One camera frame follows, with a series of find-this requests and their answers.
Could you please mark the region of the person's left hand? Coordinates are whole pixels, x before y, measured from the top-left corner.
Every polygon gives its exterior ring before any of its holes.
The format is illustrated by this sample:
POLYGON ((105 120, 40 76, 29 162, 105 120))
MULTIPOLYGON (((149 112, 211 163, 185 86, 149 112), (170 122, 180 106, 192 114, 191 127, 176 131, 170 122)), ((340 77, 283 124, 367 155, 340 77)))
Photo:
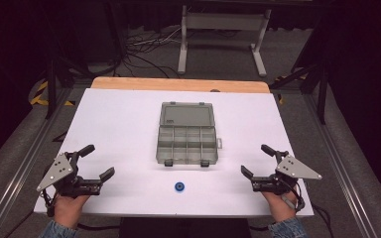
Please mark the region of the person's left hand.
POLYGON ((64 227, 75 229, 82 213, 82 208, 89 200, 89 195, 77 198, 58 195, 55 202, 54 221, 64 227))

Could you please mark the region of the wooden table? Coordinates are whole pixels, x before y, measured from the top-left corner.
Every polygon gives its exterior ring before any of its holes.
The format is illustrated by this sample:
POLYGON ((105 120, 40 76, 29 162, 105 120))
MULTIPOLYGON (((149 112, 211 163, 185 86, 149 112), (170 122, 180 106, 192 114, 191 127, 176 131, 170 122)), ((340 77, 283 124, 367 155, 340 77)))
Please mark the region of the wooden table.
POLYGON ((141 78, 99 76, 91 83, 94 89, 129 90, 169 90, 236 93, 269 93, 263 81, 182 79, 182 78, 141 78))

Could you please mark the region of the white metal stand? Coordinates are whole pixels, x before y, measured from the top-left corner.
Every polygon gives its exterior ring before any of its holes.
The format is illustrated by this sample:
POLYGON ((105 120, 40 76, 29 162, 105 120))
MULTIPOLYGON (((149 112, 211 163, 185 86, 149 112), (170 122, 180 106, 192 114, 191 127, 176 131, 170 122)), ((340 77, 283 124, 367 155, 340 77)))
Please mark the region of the white metal stand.
POLYGON ((250 45, 250 50, 259 76, 266 77, 267 71, 261 57, 260 49, 270 21, 271 13, 271 9, 267 9, 263 14, 194 13, 184 5, 182 7, 182 39, 178 73, 184 74, 187 69, 188 29, 257 31, 258 39, 255 43, 250 45))

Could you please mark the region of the white table board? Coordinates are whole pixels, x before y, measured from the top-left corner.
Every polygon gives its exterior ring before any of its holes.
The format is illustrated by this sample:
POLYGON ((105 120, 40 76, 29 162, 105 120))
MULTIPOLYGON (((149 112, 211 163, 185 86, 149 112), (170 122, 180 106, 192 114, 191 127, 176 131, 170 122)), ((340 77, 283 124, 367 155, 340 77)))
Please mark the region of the white table board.
POLYGON ((156 217, 257 217, 269 212, 261 193, 241 173, 267 177, 276 166, 261 150, 292 149, 276 101, 269 93, 86 90, 61 146, 73 152, 92 144, 78 162, 86 179, 114 167, 86 214, 156 217), (222 147, 215 165, 203 168, 156 160, 163 102, 207 102, 213 106, 222 147))

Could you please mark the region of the person's right hand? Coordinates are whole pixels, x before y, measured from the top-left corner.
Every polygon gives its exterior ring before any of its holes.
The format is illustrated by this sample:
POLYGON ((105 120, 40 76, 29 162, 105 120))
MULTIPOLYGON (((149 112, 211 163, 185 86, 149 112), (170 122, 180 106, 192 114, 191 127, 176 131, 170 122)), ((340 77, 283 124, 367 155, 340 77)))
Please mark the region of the person's right hand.
POLYGON ((272 217, 276 222, 282 222, 284 220, 294 218, 296 216, 296 210, 289 205, 297 203, 297 198, 293 193, 286 193, 285 201, 281 195, 276 195, 272 192, 263 192, 262 195, 267 200, 272 217))

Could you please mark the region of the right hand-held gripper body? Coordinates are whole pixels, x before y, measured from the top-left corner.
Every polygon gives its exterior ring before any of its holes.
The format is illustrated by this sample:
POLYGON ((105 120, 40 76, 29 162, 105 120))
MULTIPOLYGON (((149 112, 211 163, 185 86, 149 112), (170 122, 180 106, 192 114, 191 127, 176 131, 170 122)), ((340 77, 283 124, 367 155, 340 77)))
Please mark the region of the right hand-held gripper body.
POLYGON ((322 175, 290 155, 287 151, 276 151, 275 172, 268 177, 254 177, 250 180, 254 191, 273 192, 281 195, 290 192, 299 179, 322 179, 322 175))

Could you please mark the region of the black metal stand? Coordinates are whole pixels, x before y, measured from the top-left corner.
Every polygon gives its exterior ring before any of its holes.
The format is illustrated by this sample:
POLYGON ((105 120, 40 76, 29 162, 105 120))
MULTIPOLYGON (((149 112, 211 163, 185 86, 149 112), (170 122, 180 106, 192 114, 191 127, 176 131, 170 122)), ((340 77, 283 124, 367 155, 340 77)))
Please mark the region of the black metal stand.
POLYGON ((41 0, 41 45, 45 48, 48 113, 57 109, 57 85, 112 72, 124 57, 113 0, 41 0))
POLYGON ((329 17, 323 14, 297 57, 291 73, 285 77, 280 77, 269 85, 270 89, 277 90, 305 76, 306 78, 299 85, 299 90, 302 94, 312 94, 318 86, 317 117, 322 125, 325 124, 324 108, 328 80, 324 54, 328 33, 329 17))

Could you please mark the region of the clear plastic compartment box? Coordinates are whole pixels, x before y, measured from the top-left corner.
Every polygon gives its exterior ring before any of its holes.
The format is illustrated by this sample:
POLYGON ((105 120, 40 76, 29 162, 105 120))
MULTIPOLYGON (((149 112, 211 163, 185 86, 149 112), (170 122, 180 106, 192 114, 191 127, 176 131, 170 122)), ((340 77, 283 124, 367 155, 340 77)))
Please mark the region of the clear plastic compartment box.
POLYGON ((211 103, 162 103, 156 153, 159 164, 207 168, 217 163, 219 148, 211 103))

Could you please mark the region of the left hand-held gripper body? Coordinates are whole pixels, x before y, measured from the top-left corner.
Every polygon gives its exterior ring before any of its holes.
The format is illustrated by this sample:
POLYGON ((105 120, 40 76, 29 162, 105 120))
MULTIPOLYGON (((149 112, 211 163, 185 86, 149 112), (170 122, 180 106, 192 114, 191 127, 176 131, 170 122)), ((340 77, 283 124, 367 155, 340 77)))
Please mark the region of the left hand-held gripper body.
POLYGON ((88 152, 79 151, 56 156, 37 186, 37 191, 41 192, 53 186, 62 196, 76 198, 81 195, 100 195, 100 179, 84 179, 77 174, 78 159, 86 155, 88 152))

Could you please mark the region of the aluminium floor rail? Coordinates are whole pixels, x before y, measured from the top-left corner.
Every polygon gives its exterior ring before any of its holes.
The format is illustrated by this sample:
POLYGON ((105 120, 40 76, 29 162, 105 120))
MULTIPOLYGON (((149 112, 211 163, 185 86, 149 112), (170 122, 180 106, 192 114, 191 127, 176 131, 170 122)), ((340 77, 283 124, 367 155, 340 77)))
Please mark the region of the aluminium floor rail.
POLYGON ((327 130, 317 116, 317 106, 314 98, 311 95, 304 95, 304 101, 310 111, 315 122, 318 132, 325 144, 329 155, 329 162, 335 173, 337 181, 342 189, 344 197, 348 203, 349 209, 353 214, 357 227, 360 230, 363 238, 377 238, 377 233, 369 219, 367 212, 364 209, 363 203, 359 198, 358 192, 353 185, 353 182, 342 162, 342 159, 336 149, 336 146, 327 130))
POLYGON ((45 119, 43 121, 32 145, 29 147, 26 155, 19 163, 14 176, 6 185, 5 192, 0 198, 0 228, 12 205, 14 204, 19 192, 21 191, 34 163, 36 162, 38 153, 44 144, 47 134, 51 130, 54 122, 56 121, 56 118, 58 117, 65 101, 68 99, 71 92, 71 88, 63 88, 61 90, 60 94, 56 98, 56 104, 54 106, 52 115, 49 119, 45 119))

